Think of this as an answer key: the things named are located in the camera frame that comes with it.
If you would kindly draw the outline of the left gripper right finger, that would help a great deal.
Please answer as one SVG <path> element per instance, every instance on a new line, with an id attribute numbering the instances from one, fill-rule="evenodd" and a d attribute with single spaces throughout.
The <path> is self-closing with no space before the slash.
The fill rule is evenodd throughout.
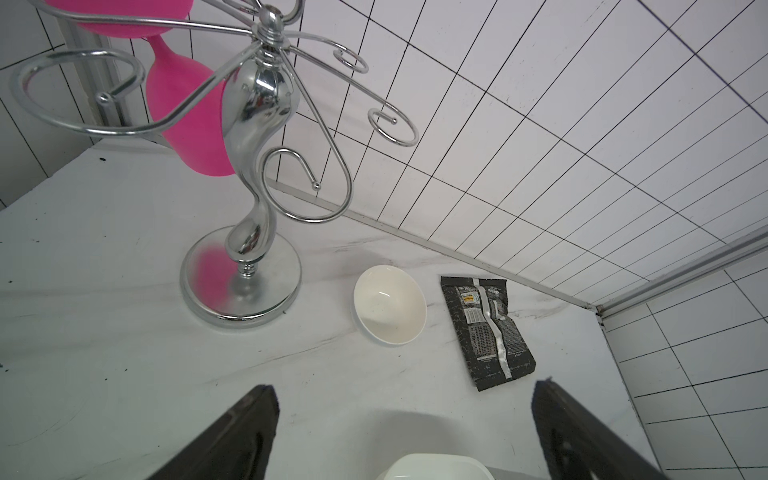
<path id="1" fill-rule="evenodd" d="M 531 408 L 551 478 L 665 477 L 554 381 L 535 384 Z"/>

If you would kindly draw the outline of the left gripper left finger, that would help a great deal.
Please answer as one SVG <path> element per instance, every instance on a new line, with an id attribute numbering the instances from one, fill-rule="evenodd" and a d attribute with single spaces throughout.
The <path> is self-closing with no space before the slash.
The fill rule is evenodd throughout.
<path id="1" fill-rule="evenodd" d="M 149 478 L 263 479 L 279 420 L 271 385 L 257 385 Z"/>

